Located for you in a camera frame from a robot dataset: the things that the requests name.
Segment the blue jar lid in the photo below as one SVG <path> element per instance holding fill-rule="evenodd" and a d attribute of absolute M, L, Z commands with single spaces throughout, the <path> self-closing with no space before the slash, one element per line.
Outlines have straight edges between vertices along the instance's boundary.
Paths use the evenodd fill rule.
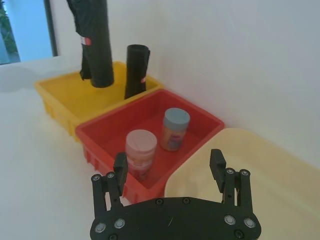
<path fill-rule="evenodd" d="M 189 113 L 181 108 L 173 107 L 165 111 L 163 124 L 173 131 L 184 131 L 189 122 Z"/>

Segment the black garbage bag roll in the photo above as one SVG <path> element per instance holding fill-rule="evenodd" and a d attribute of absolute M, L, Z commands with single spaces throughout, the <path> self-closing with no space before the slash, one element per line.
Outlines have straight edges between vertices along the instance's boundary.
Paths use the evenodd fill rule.
<path fill-rule="evenodd" d="M 145 45 L 133 44 L 126 53 L 126 86 L 124 98 L 146 91 L 146 75 L 150 50 Z"/>
<path fill-rule="evenodd" d="M 91 79 L 96 88 L 114 83 L 107 0 L 67 0 L 81 36 L 81 78 Z"/>

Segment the beige plastic bin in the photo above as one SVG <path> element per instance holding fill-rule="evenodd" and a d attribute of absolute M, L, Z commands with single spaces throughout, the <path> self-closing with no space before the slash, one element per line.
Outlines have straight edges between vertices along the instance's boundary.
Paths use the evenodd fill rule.
<path fill-rule="evenodd" d="M 211 149 L 221 149 L 227 167 L 251 172 L 259 240 L 320 239 L 320 170 L 244 129 L 226 128 L 211 138 L 168 179 L 165 197 L 221 202 L 209 168 Z"/>

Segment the green foliage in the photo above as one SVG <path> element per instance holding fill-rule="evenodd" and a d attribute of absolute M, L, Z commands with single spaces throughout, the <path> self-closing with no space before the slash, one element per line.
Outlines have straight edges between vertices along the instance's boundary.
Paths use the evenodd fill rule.
<path fill-rule="evenodd" d="M 3 8 L 4 0 L 0 0 L 0 33 L 2 34 L 6 50 L 9 53 L 17 53 L 17 46 L 12 34 L 9 18 Z"/>

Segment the screw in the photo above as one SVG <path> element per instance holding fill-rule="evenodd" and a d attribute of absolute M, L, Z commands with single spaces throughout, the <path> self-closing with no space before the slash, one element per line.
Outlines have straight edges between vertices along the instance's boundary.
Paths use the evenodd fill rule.
<path fill-rule="evenodd" d="M 228 174 L 233 174 L 233 173 L 234 173 L 234 171 L 233 171 L 231 168 L 228 168 L 228 169 L 226 170 L 226 172 L 227 172 Z"/>
<path fill-rule="evenodd" d="M 249 173 L 246 170 L 241 171 L 241 174 L 244 175 L 244 176 L 248 176 L 249 175 Z"/>
<path fill-rule="evenodd" d="M 125 220 L 119 218 L 114 222 L 114 227 L 116 229 L 122 229 L 125 226 L 125 224 L 126 224 Z"/>
<path fill-rule="evenodd" d="M 106 225 L 102 222 L 100 222 L 97 226 L 95 226 L 94 231 L 96 233 L 102 233 L 106 229 Z"/>
<path fill-rule="evenodd" d="M 115 234 L 111 234 L 110 236 L 109 236 L 109 240 L 117 240 L 118 239 L 118 237 L 117 237 L 117 235 L 115 235 Z"/>
<path fill-rule="evenodd" d="M 112 179 L 114 176 L 115 176 L 115 174 L 111 172 L 108 174 L 108 179 Z"/>
<path fill-rule="evenodd" d="M 97 181 L 97 180 L 99 180 L 100 179 L 100 176 L 99 175 L 95 175 L 95 176 L 93 176 L 93 178 L 92 178 L 94 181 Z"/>
<path fill-rule="evenodd" d="M 236 219 L 231 215 L 225 216 L 224 217 L 224 221 L 229 225 L 235 225 L 236 224 Z"/>
<path fill-rule="evenodd" d="M 251 218 L 246 218 L 244 220 L 244 224 L 248 227 L 248 228 L 254 228 L 256 226 L 255 221 L 253 221 Z"/>
<path fill-rule="evenodd" d="M 183 202 L 184 204 L 189 204 L 189 203 L 191 202 L 191 200 L 190 200 L 190 198 L 188 198 L 188 197 L 184 197 L 184 198 L 182 199 L 182 202 Z"/>
<path fill-rule="evenodd" d="M 245 237 L 245 234 L 241 230 L 235 230 L 234 235 L 237 239 L 243 239 Z"/>
<path fill-rule="evenodd" d="M 158 198 L 157 200 L 155 200 L 155 204 L 162 205 L 162 204 L 164 204 L 164 200 L 161 198 Z"/>

